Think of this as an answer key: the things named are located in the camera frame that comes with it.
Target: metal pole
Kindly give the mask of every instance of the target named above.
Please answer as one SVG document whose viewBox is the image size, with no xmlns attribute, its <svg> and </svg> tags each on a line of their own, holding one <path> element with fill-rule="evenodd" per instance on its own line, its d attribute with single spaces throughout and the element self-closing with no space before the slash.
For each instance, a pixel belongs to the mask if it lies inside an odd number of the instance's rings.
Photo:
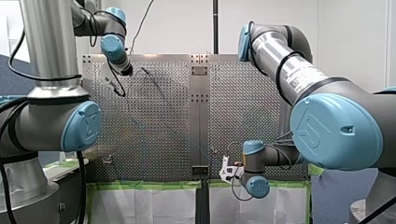
<svg viewBox="0 0 396 224">
<path fill-rule="evenodd" d="M 71 1 L 21 0 L 24 31 L 32 72 L 37 77 L 70 77 L 78 74 L 76 39 Z M 88 94 L 78 78 L 37 81 L 30 98 L 74 97 Z"/>
<path fill-rule="evenodd" d="M 219 0 L 213 0 L 214 54 L 219 54 Z"/>
</svg>

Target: metal bracket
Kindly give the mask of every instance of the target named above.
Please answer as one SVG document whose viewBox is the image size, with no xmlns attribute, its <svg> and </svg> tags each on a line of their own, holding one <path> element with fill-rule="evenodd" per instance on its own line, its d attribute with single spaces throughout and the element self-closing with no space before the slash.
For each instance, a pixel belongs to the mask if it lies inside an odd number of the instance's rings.
<svg viewBox="0 0 396 224">
<path fill-rule="evenodd" d="M 207 76 L 207 66 L 193 66 L 191 68 L 192 76 Z"/>
<path fill-rule="evenodd" d="M 194 165 L 192 166 L 192 175 L 208 175 L 209 166 L 208 165 Z"/>
</svg>

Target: white wall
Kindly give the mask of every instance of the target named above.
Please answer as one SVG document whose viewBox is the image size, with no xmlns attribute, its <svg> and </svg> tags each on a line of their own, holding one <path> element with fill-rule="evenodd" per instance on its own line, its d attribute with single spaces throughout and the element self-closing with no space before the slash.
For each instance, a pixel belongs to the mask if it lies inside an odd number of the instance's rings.
<svg viewBox="0 0 396 224">
<path fill-rule="evenodd" d="M 19 1 L 0 1 L 0 54 L 9 56 L 21 37 L 23 21 Z M 77 37 L 78 68 L 81 71 L 81 56 L 89 53 L 88 37 Z M 30 62 L 26 39 L 16 55 L 16 59 Z"/>
<path fill-rule="evenodd" d="M 367 91 L 388 86 L 389 2 L 320 0 L 318 65 L 326 75 L 347 77 Z"/>
<path fill-rule="evenodd" d="M 103 0 L 103 8 L 120 7 L 127 14 L 130 47 L 149 0 Z M 237 53 L 242 26 L 291 24 L 307 35 L 318 55 L 318 0 L 219 0 L 219 53 Z M 136 39 L 134 53 L 213 52 L 212 0 L 154 1 Z"/>
</svg>

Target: light blue joint cap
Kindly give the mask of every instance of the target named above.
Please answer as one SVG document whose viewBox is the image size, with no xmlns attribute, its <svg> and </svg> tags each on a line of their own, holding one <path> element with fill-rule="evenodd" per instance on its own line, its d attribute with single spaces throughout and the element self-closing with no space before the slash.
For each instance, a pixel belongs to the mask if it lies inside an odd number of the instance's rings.
<svg viewBox="0 0 396 224">
<path fill-rule="evenodd" d="M 83 151 L 91 147 L 99 135 L 101 123 L 102 112 L 97 103 L 87 101 L 79 105 L 64 127 L 62 151 Z"/>
<path fill-rule="evenodd" d="M 16 100 L 25 96 L 22 95 L 8 95 L 8 96 L 0 96 L 0 105 L 7 103 L 8 101 Z"/>
<path fill-rule="evenodd" d="M 382 133 L 374 118 L 340 95 L 305 97 L 291 111 L 290 128 L 304 158 L 322 168 L 361 170 L 382 154 Z"/>
<path fill-rule="evenodd" d="M 108 7 L 106 8 L 106 11 L 115 15 L 116 17 L 120 18 L 123 22 L 124 25 L 126 24 L 126 16 L 125 16 L 125 12 L 122 11 L 120 8 L 118 7 Z"/>
<path fill-rule="evenodd" d="M 100 45 L 102 52 L 110 60 L 111 63 L 119 64 L 122 63 L 123 54 L 125 54 L 125 49 L 122 44 L 122 40 L 116 35 L 105 35 L 102 38 Z"/>
<path fill-rule="evenodd" d="M 247 181 L 245 189 L 253 198 L 261 199 L 270 192 L 270 184 L 264 177 L 255 175 Z"/>
<path fill-rule="evenodd" d="M 241 35 L 239 36 L 238 58 L 241 62 L 248 62 L 249 36 L 248 24 L 246 24 L 242 27 Z"/>
<path fill-rule="evenodd" d="M 265 144 L 263 141 L 258 141 L 258 140 L 251 140 L 251 141 L 246 141 L 244 142 L 244 154 L 245 155 L 252 155 L 254 153 L 260 152 L 263 150 L 265 147 Z"/>
</svg>

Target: green tape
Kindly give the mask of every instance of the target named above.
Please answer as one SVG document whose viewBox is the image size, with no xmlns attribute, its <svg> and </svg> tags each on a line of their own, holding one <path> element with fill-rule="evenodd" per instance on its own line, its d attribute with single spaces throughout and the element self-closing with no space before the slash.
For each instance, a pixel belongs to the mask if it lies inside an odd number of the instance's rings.
<svg viewBox="0 0 396 224">
<path fill-rule="evenodd" d="M 58 161 L 50 163 L 48 165 L 45 166 L 45 168 L 51 168 L 54 166 L 60 166 L 60 167 L 73 167 L 73 166 L 77 166 L 78 165 L 78 161 L 63 161 L 61 163 L 59 163 Z"/>
<path fill-rule="evenodd" d="M 323 174 L 323 172 L 324 172 L 323 168 L 317 167 L 316 165 L 311 164 L 311 163 L 308 164 L 308 173 L 310 175 L 321 176 Z"/>
<path fill-rule="evenodd" d="M 200 181 L 180 181 L 180 182 L 144 182 L 144 181 L 116 181 L 109 183 L 95 183 L 88 186 L 91 190 L 117 190 L 117 189 L 199 189 Z"/>
<path fill-rule="evenodd" d="M 276 181 L 270 180 L 270 187 L 285 189 L 306 189 L 311 183 L 309 181 Z M 231 185 L 221 180 L 210 180 L 210 188 L 229 188 Z"/>
</svg>

